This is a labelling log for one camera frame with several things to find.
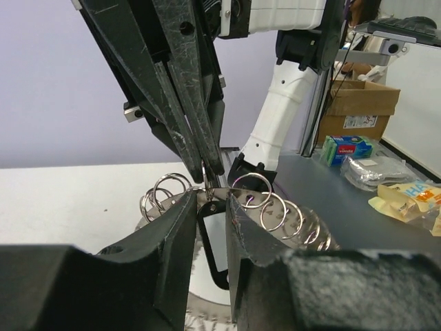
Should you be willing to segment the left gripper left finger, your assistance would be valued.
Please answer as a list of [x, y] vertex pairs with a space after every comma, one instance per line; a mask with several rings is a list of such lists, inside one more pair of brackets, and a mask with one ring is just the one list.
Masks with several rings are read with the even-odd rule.
[[1, 246], [2, 330], [182, 330], [197, 199], [89, 254], [71, 245]]

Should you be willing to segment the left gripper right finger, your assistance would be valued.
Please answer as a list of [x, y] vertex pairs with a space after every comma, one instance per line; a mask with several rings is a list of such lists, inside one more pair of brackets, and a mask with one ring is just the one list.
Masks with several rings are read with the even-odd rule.
[[283, 257], [289, 328], [439, 330], [440, 266], [402, 250], [294, 251]]

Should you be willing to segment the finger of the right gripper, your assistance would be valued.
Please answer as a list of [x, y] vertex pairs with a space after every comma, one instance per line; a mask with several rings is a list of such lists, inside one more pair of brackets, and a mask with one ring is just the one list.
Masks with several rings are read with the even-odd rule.
[[172, 143], [194, 182], [203, 181], [201, 156], [182, 108], [166, 77], [165, 66], [154, 63], [129, 1], [81, 1], [80, 4], [147, 102], [147, 110], [166, 127]]
[[192, 1], [154, 1], [154, 8], [172, 53], [169, 70], [196, 139], [201, 159], [215, 175], [224, 173], [203, 94], [198, 28]]

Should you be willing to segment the metal disc keyring holder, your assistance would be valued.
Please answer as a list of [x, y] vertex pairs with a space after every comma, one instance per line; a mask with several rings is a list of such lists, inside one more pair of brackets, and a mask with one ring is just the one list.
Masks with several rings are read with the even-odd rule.
[[[161, 177], [140, 199], [140, 228], [170, 214], [183, 194], [165, 192], [163, 181], [181, 183], [196, 194], [196, 239], [185, 313], [186, 330], [275, 330], [289, 328], [291, 290], [283, 265], [287, 252], [325, 252], [338, 244], [311, 209], [282, 199], [273, 190], [257, 192], [237, 187], [192, 186], [186, 176]], [[200, 208], [225, 201], [229, 290], [216, 286], [209, 273], [197, 224]]]

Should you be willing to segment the black key tag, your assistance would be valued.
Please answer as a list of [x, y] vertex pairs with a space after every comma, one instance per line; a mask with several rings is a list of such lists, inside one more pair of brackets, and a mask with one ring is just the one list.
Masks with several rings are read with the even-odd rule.
[[229, 290], [225, 201], [204, 204], [198, 211], [197, 224], [211, 278], [218, 288]]

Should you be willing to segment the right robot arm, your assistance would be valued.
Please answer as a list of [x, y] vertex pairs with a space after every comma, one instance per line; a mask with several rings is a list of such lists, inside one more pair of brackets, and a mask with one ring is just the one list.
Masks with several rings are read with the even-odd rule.
[[[276, 177], [288, 129], [318, 75], [333, 65], [343, 1], [75, 1], [127, 101], [192, 179], [258, 190]], [[246, 144], [225, 169], [225, 87], [215, 39], [274, 31], [276, 63]]]

